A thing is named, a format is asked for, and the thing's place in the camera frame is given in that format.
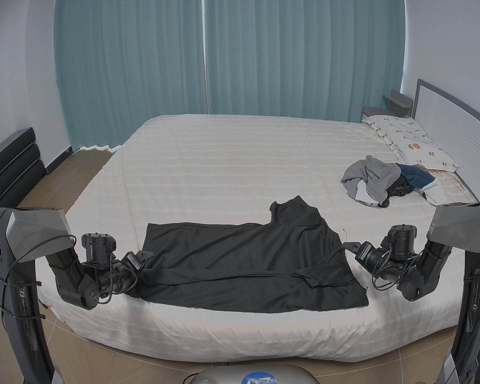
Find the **white wall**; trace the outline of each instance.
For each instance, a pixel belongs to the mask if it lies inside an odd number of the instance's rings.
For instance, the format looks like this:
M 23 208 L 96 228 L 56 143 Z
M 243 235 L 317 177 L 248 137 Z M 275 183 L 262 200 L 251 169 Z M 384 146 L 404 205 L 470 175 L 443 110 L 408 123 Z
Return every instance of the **white wall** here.
M 402 92 L 423 79 L 480 111 L 480 1 L 405 0 Z
M 45 166 L 70 146 L 53 53 L 55 0 L 0 0 L 0 142 L 33 127 Z

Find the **mattress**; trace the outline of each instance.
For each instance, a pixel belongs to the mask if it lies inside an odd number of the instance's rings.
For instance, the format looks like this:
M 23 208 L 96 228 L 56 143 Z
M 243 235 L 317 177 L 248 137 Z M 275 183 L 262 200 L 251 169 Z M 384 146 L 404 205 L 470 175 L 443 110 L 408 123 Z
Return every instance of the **mattress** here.
M 93 178 L 67 214 L 78 238 L 103 232 L 116 256 L 141 249 L 148 223 L 242 224 L 270 221 L 271 202 L 300 195 L 345 241 L 379 245 L 395 224 L 418 228 L 426 241 L 435 207 L 417 193 L 386 209 L 347 196 L 340 179 L 358 159 L 396 161 L 364 124 L 283 117 L 180 115 L 147 121 Z M 472 201 L 457 181 L 450 200 Z M 84 249 L 77 244 L 80 261 Z M 438 288 L 415 302 L 396 289 L 379 292 L 347 252 L 368 307 L 287 313 L 217 312 L 114 296 L 92 311 L 63 302 L 46 260 L 37 261 L 40 299 L 77 334 L 126 351 L 169 360 L 235 361 L 299 356 L 359 361 L 457 324 L 464 258 L 454 249 Z

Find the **round blue sticker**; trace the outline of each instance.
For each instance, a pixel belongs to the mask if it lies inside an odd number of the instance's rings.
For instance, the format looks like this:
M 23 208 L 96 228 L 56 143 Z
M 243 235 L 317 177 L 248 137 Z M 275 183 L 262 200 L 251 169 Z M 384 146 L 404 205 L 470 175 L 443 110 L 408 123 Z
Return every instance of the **round blue sticker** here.
M 266 372 L 249 373 L 242 380 L 241 384 L 278 384 L 273 375 Z

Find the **teal curtain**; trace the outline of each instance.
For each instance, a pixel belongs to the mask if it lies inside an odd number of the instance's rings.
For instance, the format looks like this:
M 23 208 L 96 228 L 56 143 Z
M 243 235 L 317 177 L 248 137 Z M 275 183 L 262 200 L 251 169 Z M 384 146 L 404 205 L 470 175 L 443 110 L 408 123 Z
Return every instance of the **teal curtain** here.
M 154 116 L 207 113 L 202 41 L 201 0 L 57 0 L 72 148 L 117 146 Z
M 210 113 L 360 121 L 400 90 L 404 0 L 205 0 Z

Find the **black baseboard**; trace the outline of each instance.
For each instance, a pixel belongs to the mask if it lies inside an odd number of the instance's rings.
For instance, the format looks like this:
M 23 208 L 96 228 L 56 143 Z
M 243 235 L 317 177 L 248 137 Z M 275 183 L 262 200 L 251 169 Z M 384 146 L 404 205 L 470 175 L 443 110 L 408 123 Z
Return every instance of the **black baseboard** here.
M 65 149 L 65 151 L 63 151 L 55 160 L 53 160 L 49 165 L 47 165 L 47 175 L 51 174 L 72 153 L 72 147 L 68 147 L 67 149 Z

